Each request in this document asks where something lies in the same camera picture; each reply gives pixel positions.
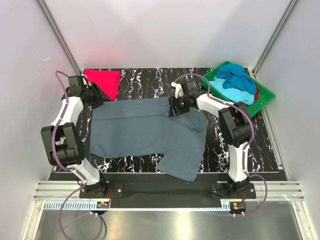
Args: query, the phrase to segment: metal floor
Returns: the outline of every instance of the metal floor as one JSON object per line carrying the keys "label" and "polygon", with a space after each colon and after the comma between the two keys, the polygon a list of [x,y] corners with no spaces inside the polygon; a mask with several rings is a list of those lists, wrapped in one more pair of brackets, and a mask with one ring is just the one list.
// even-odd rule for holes
{"label": "metal floor", "polygon": [[[248,212],[258,207],[248,202]],[[62,224],[73,222],[84,211],[65,210]],[[197,211],[109,211],[103,214],[107,235],[100,240],[301,240],[290,202],[267,202],[260,212],[245,217],[217,216]],[[36,240],[62,240],[58,210],[44,210]],[[89,215],[66,229],[74,240],[93,239],[100,222]]]}

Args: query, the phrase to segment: red cloth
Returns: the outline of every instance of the red cloth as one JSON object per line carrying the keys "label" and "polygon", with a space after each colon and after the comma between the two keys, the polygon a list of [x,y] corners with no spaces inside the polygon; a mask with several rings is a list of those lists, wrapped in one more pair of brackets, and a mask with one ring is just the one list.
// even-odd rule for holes
{"label": "red cloth", "polygon": [[254,94],[254,101],[258,101],[259,100],[259,94],[260,92],[260,87],[258,87],[258,85],[256,85],[256,93]]}
{"label": "red cloth", "polygon": [[117,99],[121,72],[86,69],[84,74],[87,76],[89,83],[96,83],[110,100]]}

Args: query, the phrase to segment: t-shirt sleeve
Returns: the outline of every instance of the t-shirt sleeve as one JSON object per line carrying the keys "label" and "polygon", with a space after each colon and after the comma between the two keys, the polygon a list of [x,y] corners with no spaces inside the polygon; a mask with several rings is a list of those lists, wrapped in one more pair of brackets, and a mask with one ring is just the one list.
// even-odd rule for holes
{"label": "t-shirt sleeve", "polygon": [[199,172],[203,154],[203,147],[168,149],[158,163],[157,169],[176,178],[192,182]]}

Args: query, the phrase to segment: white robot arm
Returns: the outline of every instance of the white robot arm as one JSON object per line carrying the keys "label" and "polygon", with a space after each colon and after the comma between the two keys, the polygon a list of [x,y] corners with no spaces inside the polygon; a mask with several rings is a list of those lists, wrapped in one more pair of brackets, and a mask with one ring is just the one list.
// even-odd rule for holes
{"label": "white robot arm", "polygon": [[59,165],[55,159],[52,145],[53,130],[62,116],[65,105],[68,104],[54,136],[56,155],[62,166],[67,169],[73,169],[72,172],[82,182],[86,183],[84,190],[88,195],[94,197],[103,196],[108,190],[108,185],[102,173],[86,159],[85,147],[75,126],[84,105],[97,108],[104,101],[108,101],[109,97],[95,83],[86,82],[85,84],[81,75],[70,76],[68,80],[69,87],[66,89],[68,103],[63,97],[62,107],[57,118],[50,126],[41,129],[45,152],[51,165]]}
{"label": "white robot arm", "polygon": [[211,113],[220,120],[222,137],[228,144],[230,155],[230,168],[228,175],[232,189],[227,191],[237,192],[249,185],[247,171],[248,148],[244,146],[251,137],[251,128],[245,117],[237,112],[231,105],[235,105],[248,116],[247,106],[243,102],[226,102],[207,94],[206,91],[199,91],[193,81],[171,86],[175,89],[175,95],[169,98],[170,117],[189,112],[190,108],[196,108]]}

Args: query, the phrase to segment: cable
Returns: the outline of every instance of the cable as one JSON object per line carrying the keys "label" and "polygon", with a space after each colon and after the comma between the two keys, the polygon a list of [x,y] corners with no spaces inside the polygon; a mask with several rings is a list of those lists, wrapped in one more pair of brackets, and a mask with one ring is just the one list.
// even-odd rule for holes
{"label": "cable", "polygon": [[107,192],[108,192],[108,196],[109,196],[109,204],[110,204],[110,203],[111,203],[112,191],[111,191],[111,189],[110,189],[110,191],[109,191],[109,190],[107,190]]}
{"label": "cable", "polygon": [[[80,216],[77,216],[75,220],[73,220],[73,221],[70,222],[69,224],[65,225],[65,226],[63,227],[63,229],[65,230],[65,229],[69,228],[70,226],[72,226],[73,224],[75,224],[76,221],[78,221],[79,219],[82,219],[83,217],[88,216],[88,215],[92,215],[92,212],[86,212],[86,213],[84,213],[84,214],[81,214]],[[59,229],[54,229],[54,228],[52,227],[53,224],[52,224],[50,221],[48,222],[48,224],[49,224],[50,229],[51,229],[53,232],[56,232],[56,233],[57,233],[57,232],[60,232],[60,231],[61,231],[60,227],[59,227]],[[107,225],[106,225],[106,222],[105,222],[104,219],[103,219],[103,225],[104,225],[105,232],[106,232],[106,231],[107,231]]]}
{"label": "cable", "polygon": [[83,184],[79,182],[80,178],[76,178],[76,182],[78,183],[78,185],[81,187]]}
{"label": "cable", "polygon": [[243,196],[242,202],[244,202],[246,200],[246,193],[244,192],[242,196]]}
{"label": "cable", "polygon": [[[65,232],[65,230],[64,230],[64,227],[62,226],[62,210],[63,210],[63,208],[65,207],[65,204],[66,204],[66,202],[69,200],[69,198],[71,198],[71,196],[72,196],[73,194],[75,194],[76,192],[80,191],[81,189],[83,189],[83,188],[87,185],[87,178],[86,178],[86,177],[84,176],[84,174],[83,174],[82,172],[80,172],[78,169],[75,169],[74,167],[69,167],[69,168],[67,168],[67,167],[63,166],[63,165],[61,164],[59,158],[58,158],[58,155],[57,155],[56,141],[55,141],[55,139],[56,139],[56,134],[57,134],[57,129],[58,129],[58,126],[59,126],[59,124],[61,123],[61,121],[62,121],[62,119],[63,119],[63,117],[64,117],[64,115],[65,115],[65,113],[66,113],[66,111],[67,111],[68,105],[69,105],[69,98],[68,98],[68,95],[67,95],[65,86],[64,86],[64,84],[63,84],[63,82],[62,82],[62,80],[60,79],[60,77],[59,77],[58,74],[62,74],[62,75],[64,75],[64,76],[66,76],[67,78],[69,77],[67,74],[65,74],[65,73],[62,72],[62,71],[56,71],[56,72],[55,72],[55,76],[56,76],[56,78],[58,79],[58,81],[59,81],[59,83],[60,83],[60,85],[61,85],[61,87],[62,87],[62,89],[63,89],[63,93],[64,93],[64,97],[65,97],[65,102],[66,102],[66,104],[64,105],[64,108],[63,108],[62,113],[61,113],[61,115],[60,115],[60,119],[57,121],[56,125],[55,125],[54,128],[53,128],[52,140],[51,140],[53,156],[54,156],[54,159],[55,159],[56,163],[58,164],[58,166],[59,166],[61,169],[65,170],[65,171],[71,171],[71,172],[73,172],[73,173],[77,173],[77,174],[78,174],[79,176],[81,176],[81,178],[83,179],[83,180],[82,180],[83,185],[81,185],[79,188],[77,188],[76,190],[74,190],[72,193],[70,193],[69,196],[66,197],[66,199],[63,201],[63,203],[62,203],[62,205],[61,205],[61,207],[60,207],[60,210],[59,210],[59,226],[60,226],[60,230],[61,230],[63,236],[64,236],[66,239],[68,239],[68,240],[73,240],[72,238],[70,238],[70,237],[66,234],[66,232]],[[95,216],[96,216],[96,217],[97,217],[97,216],[99,217],[101,225],[100,225],[100,230],[99,230],[98,235],[97,235],[93,240],[97,240],[98,237],[101,235],[102,228],[103,228],[103,222],[104,222],[104,219],[103,219],[100,215],[95,214]]]}
{"label": "cable", "polygon": [[214,194],[217,194],[217,195],[223,197],[223,196],[227,195],[227,193],[228,193],[229,191],[226,191],[224,194],[220,194],[220,193],[217,193],[217,189],[214,189],[214,190],[210,190],[210,192],[212,192],[212,193],[214,193]]}
{"label": "cable", "polygon": [[104,236],[103,236],[103,238],[102,239],[106,239],[106,237],[107,237],[107,232],[108,232],[108,229],[107,229],[107,223],[106,223],[106,221],[104,220],[104,218],[102,217],[102,222],[103,222],[103,225],[104,225]]}
{"label": "cable", "polygon": [[264,199],[262,201],[262,204],[254,211],[252,212],[249,212],[249,213],[246,213],[244,216],[250,216],[256,212],[258,212],[259,210],[261,210],[261,208],[265,205],[266,201],[267,201],[267,196],[268,196],[268,186],[267,186],[267,182],[266,180],[259,174],[253,174],[253,175],[249,175],[248,171],[246,170],[246,152],[245,150],[247,149],[247,147],[252,143],[252,141],[254,140],[255,138],[255,129],[254,129],[254,125],[250,119],[250,117],[242,110],[240,109],[239,107],[233,105],[233,104],[230,104],[228,102],[225,102],[225,101],[222,101],[221,99],[217,98],[217,97],[214,97],[212,95],[210,95],[210,82],[209,80],[205,77],[205,76],[202,76],[200,74],[196,74],[196,73],[186,73],[184,75],[181,75],[180,77],[178,77],[174,82],[176,83],[178,80],[182,79],[183,77],[186,77],[186,76],[197,76],[199,78],[202,78],[204,79],[207,84],[208,84],[208,90],[207,90],[207,96],[208,98],[210,98],[211,100],[214,100],[220,104],[223,104],[223,105],[226,105],[226,106],[229,106],[229,107],[232,107],[234,109],[236,109],[238,112],[240,112],[242,114],[243,117],[246,118],[246,120],[248,121],[249,125],[250,125],[250,128],[251,128],[251,137],[249,139],[249,141],[246,143],[246,145],[243,147],[242,149],[242,170],[243,172],[245,173],[245,175],[248,177],[248,178],[254,178],[254,177],[258,177],[260,178],[263,183],[264,183],[264,187],[265,187],[265,195],[264,195]]}
{"label": "cable", "polygon": [[82,73],[81,76],[84,78],[84,80],[85,80],[85,82],[86,82],[86,86],[87,86],[87,88],[88,88],[88,87],[90,86],[90,84],[89,84],[89,81],[88,81],[87,76],[86,76],[84,73]]}

